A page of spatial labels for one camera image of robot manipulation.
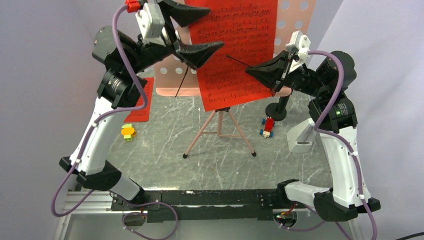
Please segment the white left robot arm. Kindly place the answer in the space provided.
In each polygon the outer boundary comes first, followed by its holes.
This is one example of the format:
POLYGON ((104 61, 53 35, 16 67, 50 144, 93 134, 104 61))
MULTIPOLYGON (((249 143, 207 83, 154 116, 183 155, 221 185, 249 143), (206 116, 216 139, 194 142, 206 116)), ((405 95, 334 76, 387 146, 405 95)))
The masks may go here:
POLYGON ((147 80, 138 73, 171 55, 197 70, 224 46, 222 41, 185 44, 174 27, 186 27, 210 13, 208 7, 173 0, 128 0, 112 24, 96 33, 92 57, 105 66, 105 74, 80 143, 59 163, 84 188, 114 192, 131 210, 143 205, 144 189, 107 160, 109 149, 130 112, 148 105, 147 80))

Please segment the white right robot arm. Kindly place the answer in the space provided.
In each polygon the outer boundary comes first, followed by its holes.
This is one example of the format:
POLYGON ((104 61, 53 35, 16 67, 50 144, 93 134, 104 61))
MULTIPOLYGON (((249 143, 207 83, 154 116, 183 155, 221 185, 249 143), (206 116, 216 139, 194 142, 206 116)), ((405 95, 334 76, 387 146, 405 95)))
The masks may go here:
POLYGON ((295 61, 287 51, 245 72, 269 89, 288 87, 309 95, 309 115, 317 126, 332 177, 332 187, 317 187, 297 179, 280 182, 276 202, 283 208, 293 203, 313 207, 327 222, 346 222, 359 214, 380 210, 381 203, 367 189, 357 146, 357 115, 345 94, 356 79, 354 59, 336 50, 325 54, 315 70, 305 64, 293 72, 295 61))

